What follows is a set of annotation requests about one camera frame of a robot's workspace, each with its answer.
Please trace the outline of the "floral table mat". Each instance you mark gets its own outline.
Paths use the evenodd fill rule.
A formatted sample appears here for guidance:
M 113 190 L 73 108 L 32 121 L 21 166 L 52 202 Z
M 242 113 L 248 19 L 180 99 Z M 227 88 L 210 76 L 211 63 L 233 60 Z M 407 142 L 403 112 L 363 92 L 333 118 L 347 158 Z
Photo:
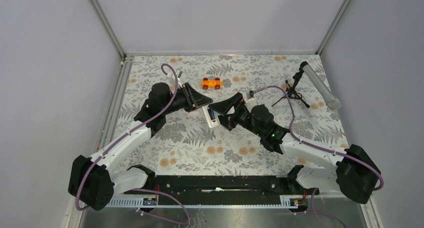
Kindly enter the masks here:
M 114 136 L 119 137 L 141 110 L 152 85 L 167 83 L 167 64 L 181 70 L 180 80 L 197 91 L 202 91 L 203 78 L 219 77 L 220 89 L 206 93 L 219 102 L 235 93 L 246 94 L 266 86 L 276 85 L 286 89 L 285 81 L 293 84 L 293 75 L 302 62 L 308 62 L 321 80 L 327 77 L 318 55 L 181 55 L 134 56 Z M 304 75 L 296 90 L 310 105 L 306 108 L 299 100 L 292 101 L 295 113 L 293 131 L 315 142 L 342 151 L 348 142 L 337 112 L 329 109 L 315 86 Z M 283 92 L 269 88 L 257 94 L 260 104 L 266 105 L 276 123 L 288 127 L 291 109 Z M 149 141 L 136 148 L 118 166 L 122 172 L 134 165 L 143 165 L 158 175 L 284 175 L 295 165 L 312 167 L 313 164 L 297 156 L 280 155 L 267 151 L 260 139 L 238 126 L 232 131 L 222 126 L 209 128 L 201 110 L 179 110 L 166 117 L 164 127 Z

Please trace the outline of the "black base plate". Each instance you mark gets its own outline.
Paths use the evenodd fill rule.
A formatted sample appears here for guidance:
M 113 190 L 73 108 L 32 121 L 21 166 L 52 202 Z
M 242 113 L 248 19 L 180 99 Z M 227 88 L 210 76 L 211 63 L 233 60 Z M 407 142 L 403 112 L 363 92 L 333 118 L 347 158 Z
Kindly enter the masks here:
M 302 187 L 294 178 L 275 175 L 157 175 L 148 179 L 143 191 L 130 190 L 126 194 L 145 195 L 147 189 L 159 191 L 159 195 L 177 200 L 180 197 L 203 197 L 210 194 L 230 197 L 295 196 L 301 199 L 319 194 L 314 188 Z

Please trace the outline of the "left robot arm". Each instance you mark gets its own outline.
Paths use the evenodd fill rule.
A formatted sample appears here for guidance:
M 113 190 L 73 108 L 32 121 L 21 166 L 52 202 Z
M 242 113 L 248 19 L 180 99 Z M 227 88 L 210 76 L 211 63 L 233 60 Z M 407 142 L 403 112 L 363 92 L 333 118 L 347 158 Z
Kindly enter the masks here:
M 152 86 L 130 126 L 119 137 L 89 157 L 79 155 L 72 163 L 68 193 L 80 202 L 99 211 L 113 196 L 139 189 L 148 194 L 155 188 L 154 172 L 141 165 L 116 172 L 118 166 L 141 144 L 150 140 L 166 123 L 166 116 L 181 109 L 190 113 L 213 102 L 213 99 L 184 83 L 175 92 L 168 84 Z

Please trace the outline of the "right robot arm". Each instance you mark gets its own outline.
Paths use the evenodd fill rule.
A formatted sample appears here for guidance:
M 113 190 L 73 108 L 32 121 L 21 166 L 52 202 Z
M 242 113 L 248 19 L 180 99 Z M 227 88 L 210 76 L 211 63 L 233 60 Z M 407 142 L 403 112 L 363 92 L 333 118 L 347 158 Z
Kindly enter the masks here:
M 245 102 L 240 92 L 210 104 L 209 108 L 227 130 L 241 126 L 258 136 L 266 150 L 300 157 L 319 166 L 318 169 L 302 166 L 292 169 L 293 176 L 287 179 L 286 186 L 293 194 L 317 188 L 322 192 L 341 192 L 356 203 L 366 204 L 377 189 L 381 172 L 358 145 L 352 144 L 344 151 L 337 151 L 297 136 L 278 125 L 265 105 L 256 104 L 252 99 Z

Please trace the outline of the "orange toy car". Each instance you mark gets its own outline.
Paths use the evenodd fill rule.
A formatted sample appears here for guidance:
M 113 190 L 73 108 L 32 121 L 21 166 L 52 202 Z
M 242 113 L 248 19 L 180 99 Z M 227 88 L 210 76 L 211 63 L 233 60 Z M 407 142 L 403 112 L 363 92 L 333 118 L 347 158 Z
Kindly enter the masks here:
M 224 86 L 224 83 L 221 81 L 219 77 L 215 77 L 214 79 L 208 79 L 207 77 L 204 77 L 200 85 L 204 90 L 208 90 L 208 89 L 219 90 L 220 88 Z

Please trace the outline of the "white remote control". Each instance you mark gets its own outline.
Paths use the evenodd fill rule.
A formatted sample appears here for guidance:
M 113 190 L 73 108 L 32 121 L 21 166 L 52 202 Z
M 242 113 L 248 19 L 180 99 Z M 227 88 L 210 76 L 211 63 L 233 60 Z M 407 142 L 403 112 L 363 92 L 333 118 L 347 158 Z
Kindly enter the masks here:
M 210 129 L 213 129 L 215 127 L 218 127 L 220 125 L 220 121 L 218 119 L 218 116 L 215 114 L 214 110 L 211 109 L 208 106 L 203 106 L 202 112 L 205 116 L 206 123 Z

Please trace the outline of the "black tripod mic stand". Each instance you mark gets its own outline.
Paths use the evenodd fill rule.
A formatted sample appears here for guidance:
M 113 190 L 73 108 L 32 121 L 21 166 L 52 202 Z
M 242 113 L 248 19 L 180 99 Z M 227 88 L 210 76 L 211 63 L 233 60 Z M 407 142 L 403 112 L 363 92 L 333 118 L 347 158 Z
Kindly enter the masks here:
M 289 97 L 290 99 L 301 101 L 305 105 L 306 108 L 310 108 L 310 105 L 303 99 L 303 95 L 296 91 L 296 87 L 297 87 L 299 81 L 301 80 L 303 74 L 304 74 L 304 71 L 300 68 L 299 71 L 296 72 L 293 76 L 294 82 L 293 82 L 292 85 L 290 85 L 290 83 L 287 79 L 285 80 L 286 95 L 284 95 L 282 98 L 277 100 L 274 104 L 272 104 L 271 105 L 272 107 L 274 107 L 277 103 L 279 103 L 283 99 L 286 99 L 287 97 Z

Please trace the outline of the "aluminium frame rails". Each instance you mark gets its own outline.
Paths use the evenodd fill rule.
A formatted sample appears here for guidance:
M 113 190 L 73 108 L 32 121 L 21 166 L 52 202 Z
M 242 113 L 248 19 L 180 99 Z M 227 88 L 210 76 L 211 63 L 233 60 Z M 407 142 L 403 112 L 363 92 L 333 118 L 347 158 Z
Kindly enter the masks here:
M 102 26 L 104 27 L 106 34 L 110 37 L 112 44 L 114 45 L 114 47 L 116 48 L 120 58 L 121 58 L 121 67 L 125 68 L 126 65 L 128 64 L 127 59 L 129 58 L 129 55 L 125 54 L 125 52 L 123 51 L 122 47 L 120 44 L 118 44 L 117 38 L 114 35 L 114 32 L 112 31 L 112 27 L 109 23 L 109 21 L 107 21 L 106 15 L 104 14 L 100 3 L 98 2 L 98 0 L 88 0 L 90 2 L 90 4 L 93 7 L 93 10 L 95 11 L 96 15 L 98 16 L 100 23 L 102 24 Z M 170 72 L 173 72 L 174 75 L 176 76 L 176 70 L 171 67 L 170 65 L 166 64 L 166 67 L 170 68 Z M 111 122 L 111 117 L 113 116 L 113 112 L 115 111 L 115 106 L 120 106 L 122 100 L 120 98 L 117 98 L 117 96 L 121 93 L 120 92 L 120 81 L 123 81 L 123 75 L 125 74 L 126 70 L 123 69 L 121 71 L 118 72 L 116 81 L 113 85 L 113 91 L 112 94 L 110 96 L 109 102 L 108 102 L 108 107 L 107 107 L 107 113 L 105 115 L 104 118 L 104 127 L 107 128 L 108 124 Z M 254 95 L 257 93 L 260 93 L 264 90 L 267 89 L 271 89 L 271 88 L 276 88 L 279 89 L 280 91 L 282 91 L 284 93 L 284 95 L 287 95 L 286 90 L 284 90 L 283 88 L 281 88 L 280 86 L 277 85 L 268 85 L 262 88 L 259 88 L 257 90 L 253 90 L 254 91 Z M 157 117 L 159 117 L 160 115 L 164 115 L 165 111 L 167 108 L 170 107 L 170 105 L 176 101 L 176 95 L 177 95 L 177 88 L 174 88 L 174 92 L 172 93 L 172 96 L 170 98 L 170 101 L 168 103 L 166 103 L 166 106 L 160 110 L 158 112 L 158 114 L 154 115 L 153 118 L 148 119 L 146 122 L 140 124 L 139 126 L 135 127 L 134 129 L 130 129 L 128 132 L 125 132 L 122 136 L 120 136 L 118 138 L 117 141 L 113 141 L 111 144 L 108 144 L 106 146 L 106 151 L 102 151 L 99 155 L 99 157 L 96 158 L 96 160 L 93 162 L 94 165 L 96 165 L 98 162 L 100 162 L 104 156 L 110 154 L 112 152 L 113 149 L 117 149 L 118 148 L 118 144 L 123 142 L 124 139 L 126 139 L 127 137 L 130 137 L 133 133 L 136 132 L 137 129 L 139 129 L 140 127 L 144 127 L 146 124 L 149 124 L 150 122 L 153 122 L 154 119 L 156 119 Z M 353 156 L 352 154 L 348 154 L 348 153 L 341 153 L 338 152 L 336 150 L 333 150 L 331 148 L 324 148 L 320 145 L 315 145 L 312 144 L 308 141 L 306 141 L 305 139 L 301 138 L 301 137 L 297 137 L 295 133 L 293 133 L 293 123 L 295 121 L 295 112 L 293 109 L 293 105 L 291 102 L 291 99 L 289 97 L 286 98 L 291 110 L 291 121 L 289 124 L 289 133 L 292 136 L 292 138 L 295 140 L 295 144 L 299 144 L 299 145 L 305 145 L 311 149 L 315 149 L 315 150 L 319 150 L 322 151 L 324 153 L 328 153 L 329 156 L 328 158 L 332 157 L 332 156 L 342 156 L 344 157 L 344 159 L 349 159 L 352 162 L 355 162 L 356 164 L 362 166 L 367 172 L 371 173 L 376 179 L 378 179 L 378 181 L 376 182 L 378 184 L 378 186 L 372 186 L 372 190 L 373 191 L 379 191 L 384 187 L 384 179 L 381 175 L 381 172 L 376 168 L 373 167 L 370 163 L 365 162 L 364 159 L 359 159 L 358 157 Z

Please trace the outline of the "silver microphone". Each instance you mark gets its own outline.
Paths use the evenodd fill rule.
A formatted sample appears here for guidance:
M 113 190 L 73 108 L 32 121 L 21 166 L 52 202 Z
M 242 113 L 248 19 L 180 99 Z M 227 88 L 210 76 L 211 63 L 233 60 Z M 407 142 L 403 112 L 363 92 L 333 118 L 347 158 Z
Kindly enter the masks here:
M 321 94 L 328 108 L 332 111 L 337 111 L 342 106 L 340 100 L 332 94 L 328 86 L 325 85 L 307 61 L 303 61 L 300 64 L 299 69 L 308 76 L 317 91 Z

